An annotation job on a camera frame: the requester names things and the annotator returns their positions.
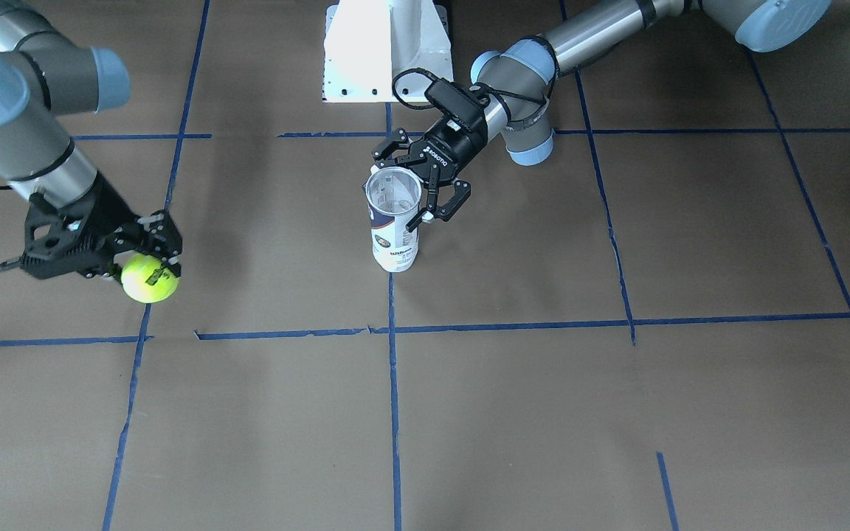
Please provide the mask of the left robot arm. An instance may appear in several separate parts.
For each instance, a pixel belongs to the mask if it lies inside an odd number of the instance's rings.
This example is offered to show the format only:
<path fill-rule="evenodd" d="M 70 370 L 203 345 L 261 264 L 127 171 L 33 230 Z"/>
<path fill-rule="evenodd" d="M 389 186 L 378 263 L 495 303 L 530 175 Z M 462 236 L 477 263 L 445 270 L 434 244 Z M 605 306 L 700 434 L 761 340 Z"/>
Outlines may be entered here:
<path fill-rule="evenodd" d="M 665 17 L 699 10 L 753 52 L 771 52 L 797 40 L 829 9 L 827 1 L 601 1 L 560 26 L 516 41 L 505 52 L 476 58 L 470 84 L 445 80 L 421 68 L 402 71 L 429 81 L 427 108 L 441 117 L 416 141 L 402 128 L 373 151 L 378 171 L 404 168 L 425 192 L 405 226 L 448 221 L 470 196 L 460 172 L 496 136 L 512 160 L 543 162 L 553 149 L 547 108 L 560 78 L 596 63 L 621 41 Z"/>

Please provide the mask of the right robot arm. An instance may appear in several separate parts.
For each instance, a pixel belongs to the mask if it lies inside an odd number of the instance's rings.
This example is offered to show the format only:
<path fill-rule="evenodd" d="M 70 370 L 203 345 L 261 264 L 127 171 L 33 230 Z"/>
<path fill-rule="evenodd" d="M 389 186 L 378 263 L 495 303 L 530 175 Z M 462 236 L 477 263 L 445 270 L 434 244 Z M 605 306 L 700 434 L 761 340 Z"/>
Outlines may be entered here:
<path fill-rule="evenodd" d="M 172 216 L 133 212 L 58 121 L 114 110 L 129 95 L 114 51 L 75 45 L 30 4 L 0 1 L 0 177 L 28 202 L 24 251 L 0 273 L 104 277 L 137 300 L 151 299 L 139 287 L 178 285 L 182 236 Z"/>

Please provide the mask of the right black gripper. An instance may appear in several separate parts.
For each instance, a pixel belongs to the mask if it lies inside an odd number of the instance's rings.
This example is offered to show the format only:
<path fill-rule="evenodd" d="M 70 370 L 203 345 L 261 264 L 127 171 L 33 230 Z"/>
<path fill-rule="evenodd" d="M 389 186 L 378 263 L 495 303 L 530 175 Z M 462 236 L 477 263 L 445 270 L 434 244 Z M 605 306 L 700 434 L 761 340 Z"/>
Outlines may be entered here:
<path fill-rule="evenodd" d="M 182 255 L 182 235 L 169 212 L 160 209 L 138 218 L 101 173 L 81 198 L 64 207 L 51 205 L 40 191 L 28 201 L 19 268 L 36 279 L 72 272 L 104 274 L 120 251 L 159 261 L 176 261 Z M 166 282 L 167 268 L 157 268 L 146 278 L 151 287 Z"/>

